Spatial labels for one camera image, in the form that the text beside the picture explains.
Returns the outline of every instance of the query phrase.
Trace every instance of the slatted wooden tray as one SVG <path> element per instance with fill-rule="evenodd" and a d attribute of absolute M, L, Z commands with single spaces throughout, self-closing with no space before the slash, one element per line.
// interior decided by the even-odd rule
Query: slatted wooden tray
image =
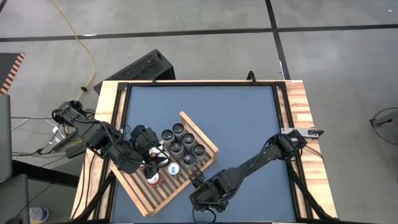
<path fill-rule="evenodd" d="M 204 160 L 196 165 L 196 169 L 204 171 L 217 159 L 218 148 L 183 111 L 180 112 L 180 117 L 185 130 L 188 133 L 192 133 L 197 143 L 203 145 L 206 149 Z M 188 177 L 192 174 L 192 170 L 189 172 L 183 166 L 180 165 L 180 167 L 181 170 L 178 177 L 172 177 L 166 168 L 162 168 L 159 171 L 159 174 L 162 176 L 162 183 L 156 187 L 146 182 L 141 170 L 137 170 L 133 174 L 127 174 L 118 170 L 115 165 L 112 165 L 111 168 L 139 211 L 143 216 L 147 216 L 155 215 L 190 183 Z"/>

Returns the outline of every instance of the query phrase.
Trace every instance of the gray floor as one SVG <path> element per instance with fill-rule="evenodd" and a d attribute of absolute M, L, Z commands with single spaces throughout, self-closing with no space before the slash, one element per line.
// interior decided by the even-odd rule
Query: gray floor
<path fill-rule="evenodd" d="M 111 34 L 191 29 L 266 27 L 264 1 L 57 1 L 79 34 Z M 279 27 L 348 26 L 398 22 L 396 1 L 272 0 Z M 8 1 L 0 13 L 0 37 L 71 35 L 48 0 Z M 304 80 L 338 216 L 343 220 L 396 223 L 398 148 L 373 133 L 369 119 L 397 106 L 398 29 L 280 34 L 292 79 Z M 153 49 L 174 65 L 178 79 L 282 79 L 272 34 L 193 35 L 84 40 L 96 62 L 95 83 Z M 50 116 L 63 101 L 76 98 L 89 78 L 90 60 L 74 41 L 0 43 L 0 52 L 25 52 L 12 84 L 13 116 Z M 96 107 L 91 91 L 83 98 Z M 53 128 L 30 120 L 12 132 L 15 151 L 44 146 Z M 384 133 L 398 142 L 398 136 Z M 17 158 L 38 166 L 51 159 Z M 49 168 L 77 174 L 81 159 Z M 45 185 L 31 184 L 31 195 Z M 66 192 L 62 201 L 59 191 Z M 51 186 L 34 201 L 50 209 L 51 222 L 66 221 L 74 189 Z"/>

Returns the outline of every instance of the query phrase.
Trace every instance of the table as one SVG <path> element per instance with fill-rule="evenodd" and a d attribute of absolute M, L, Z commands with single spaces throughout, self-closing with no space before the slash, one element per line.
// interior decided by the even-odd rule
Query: table
<path fill-rule="evenodd" d="M 218 85 L 220 82 L 228 83 L 229 85 L 250 85 L 250 80 L 164 80 L 157 81 L 157 83 L 161 84 L 172 84 L 172 83 L 204 83 L 206 85 Z M 126 100 L 126 91 L 122 89 L 122 91 L 118 91 L 122 84 L 117 81 L 108 81 L 103 83 L 103 89 L 99 96 L 98 106 L 96 110 L 96 119 L 107 121 L 109 123 L 114 120 L 114 125 L 118 128 L 122 122 L 122 112 L 124 110 L 124 102 Z M 138 83 L 140 85 L 148 84 L 150 85 L 151 81 L 131 81 L 130 83 Z M 277 90 L 280 104 L 280 116 L 283 119 L 284 127 L 289 126 L 289 117 L 290 123 L 294 124 L 296 128 L 309 128 L 313 126 L 312 116 L 310 113 L 310 109 L 308 106 L 307 96 L 305 94 L 304 86 L 302 81 L 257 81 L 257 83 L 276 83 L 282 88 Z M 286 89 L 287 95 L 283 96 L 282 89 Z M 284 102 L 289 101 L 289 107 L 285 108 Z M 316 150 L 319 149 L 319 145 L 317 141 L 310 140 L 308 141 L 308 145 Z M 80 179 L 80 184 L 76 193 L 75 203 L 73 206 L 73 211 L 78 207 L 78 201 L 81 196 L 81 191 L 83 188 L 83 197 L 80 203 L 80 206 L 77 208 L 76 215 L 79 215 L 81 211 L 84 209 L 85 199 L 86 197 L 90 201 L 90 198 L 94 196 L 98 189 L 98 185 L 101 179 L 101 171 L 103 168 L 103 160 L 98 157 L 94 157 L 92 161 L 93 153 L 91 151 L 87 151 L 85 157 L 85 173 L 89 173 L 90 163 L 92 162 L 91 175 L 90 178 L 88 175 L 85 175 L 85 185 L 82 184 L 82 175 Z M 306 177 L 306 183 L 309 191 L 313 194 L 318 203 L 332 216 L 336 216 L 333 199 L 331 197 L 330 188 L 328 185 L 328 180 L 325 172 L 325 168 L 323 166 L 322 160 L 312 154 L 309 151 L 304 151 L 302 156 L 302 167 L 303 173 Z M 88 181 L 90 180 L 90 188 L 87 189 Z M 103 199 L 101 201 L 101 206 L 98 209 L 98 218 L 104 218 L 105 216 L 109 216 L 110 212 L 107 211 L 106 205 L 111 203 L 113 200 L 108 200 L 109 192 L 107 191 Z M 305 204 L 303 198 L 297 190 L 298 195 L 298 208 L 300 210 L 300 217 L 306 217 Z"/>

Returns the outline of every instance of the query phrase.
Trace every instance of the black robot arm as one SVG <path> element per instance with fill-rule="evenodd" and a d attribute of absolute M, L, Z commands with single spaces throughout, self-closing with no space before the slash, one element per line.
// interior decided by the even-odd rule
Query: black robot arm
<path fill-rule="evenodd" d="M 196 170 L 190 176 L 190 180 L 196 188 L 196 191 L 190 195 L 194 209 L 205 211 L 214 208 L 218 212 L 224 211 L 228 201 L 235 196 L 244 178 L 270 161 L 291 159 L 306 144 L 306 140 L 296 130 L 288 134 L 276 134 L 268 139 L 259 154 L 238 167 L 222 170 L 206 181 L 200 170 Z M 310 202 L 318 217 L 321 219 L 333 219 L 315 201 L 290 163 L 288 169 L 289 173 L 292 174 L 291 178 L 298 185 L 303 196 Z"/>
<path fill-rule="evenodd" d="M 79 101 L 64 102 L 52 111 L 52 118 L 59 124 L 74 127 L 77 136 L 88 149 L 100 158 L 110 158 L 120 170 L 128 174 L 135 172 L 145 162 L 145 176 L 151 178 L 160 167 L 164 157 L 151 157 L 149 149 L 159 146 L 156 133 L 143 125 L 131 131 L 131 139 L 124 140 L 124 134 L 104 121 L 88 119 Z"/>

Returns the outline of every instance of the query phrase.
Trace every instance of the wooden table frame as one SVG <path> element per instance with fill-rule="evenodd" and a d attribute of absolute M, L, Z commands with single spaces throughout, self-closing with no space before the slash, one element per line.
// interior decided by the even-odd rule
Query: wooden table frame
<path fill-rule="evenodd" d="M 283 80 L 158 80 L 156 83 L 150 80 L 133 81 L 105 81 L 99 95 L 95 119 L 106 121 L 120 128 L 125 122 L 125 108 L 128 103 L 128 86 L 250 86 L 250 85 L 269 85 L 272 87 L 275 96 L 275 105 L 279 116 L 279 125 L 281 128 L 311 128 L 314 127 L 310 108 L 305 94 L 302 81 L 283 81 Z M 320 152 L 317 140 L 308 140 L 308 146 Z M 79 186 L 77 188 L 75 203 L 72 213 L 75 217 L 84 210 L 86 203 L 90 202 L 97 192 L 100 183 L 110 172 L 112 162 L 95 157 L 93 152 L 87 150 L 85 155 L 85 179 L 83 185 L 83 175 L 80 176 Z M 328 179 L 326 176 L 323 161 L 312 152 L 303 150 L 301 158 L 292 162 L 295 170 L 302 179 L 305 179 L 308 190 L 311 192 L 317 202 L 331 216 L 336 217 L 335 206 L 331 197 Z M 91 214 L 91 218 L 111 218 L 111 209 L 113 207 L 114 191 L 116 183 L 111 184 L 103 195 L 101 203 Z M 290 189 L 295 207 L 296 217 L 312 218 L 313 212 L 308 209 L 308 203 L 297 186 L 290 180 Z"/>

